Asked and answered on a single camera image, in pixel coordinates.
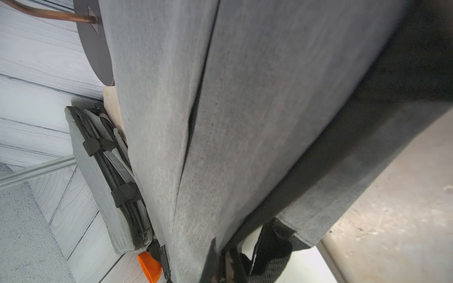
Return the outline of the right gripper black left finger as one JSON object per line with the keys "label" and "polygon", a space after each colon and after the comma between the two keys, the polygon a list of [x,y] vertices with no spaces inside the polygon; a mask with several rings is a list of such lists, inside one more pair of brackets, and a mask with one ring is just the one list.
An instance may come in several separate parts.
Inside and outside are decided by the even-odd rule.
{"label": "right gripper black left finger", "polygon": [[219,259],[220,256],[216,251],[216,240],[213,239],[203,268],[203,283],[219,282]]}

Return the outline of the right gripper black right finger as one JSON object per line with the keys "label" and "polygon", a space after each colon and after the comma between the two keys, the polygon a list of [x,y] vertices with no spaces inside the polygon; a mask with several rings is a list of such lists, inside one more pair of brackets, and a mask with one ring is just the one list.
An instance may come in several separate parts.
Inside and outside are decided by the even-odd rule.
{"label": "right gripper black right finger", "polygon": [[247,283],[247,275],[242,261],[242,254],[232,248],[225,254],[226,283]]}

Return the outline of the grey laptop bag with strap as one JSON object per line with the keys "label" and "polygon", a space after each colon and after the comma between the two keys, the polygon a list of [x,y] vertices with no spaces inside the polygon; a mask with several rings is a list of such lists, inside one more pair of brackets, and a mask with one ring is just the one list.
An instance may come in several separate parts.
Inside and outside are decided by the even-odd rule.
{"label": "grey laptop bag with strap", "polygon": [[153,230],[145,201],[134,179],[125,140],[101,103],[96,103],[91,109],[74,108],[74,117],[84,138],[83,147],[90,157],[96,158],[110,186],[114,204],[142,241],[142,248],[132,252],[150,253],[161,264],[162,276],[169,283],[171,270],[166,248],[159,243]]}

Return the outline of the grey laptop sleeve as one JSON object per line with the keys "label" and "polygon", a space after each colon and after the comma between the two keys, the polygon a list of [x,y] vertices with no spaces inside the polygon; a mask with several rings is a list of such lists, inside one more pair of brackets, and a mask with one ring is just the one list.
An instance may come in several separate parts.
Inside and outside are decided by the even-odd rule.
{"label": "grey laptop sleeve", "polygon": [[110,186],[104,177],[95,157],[90,157],[83,147],[84,138],[74,117],[75,108],[64,110],[70,130],[73,153],[78,167],[90,188],[96,205],[107,227],[112,246],[118,255],[138,251],[142,241],[133,231],[123,212],[114,204]]}
{"label": "grey laptop sleeve", "polygon": [[173,283],[316,245],[453,106],[451,1],[101,1],[129,159]]}

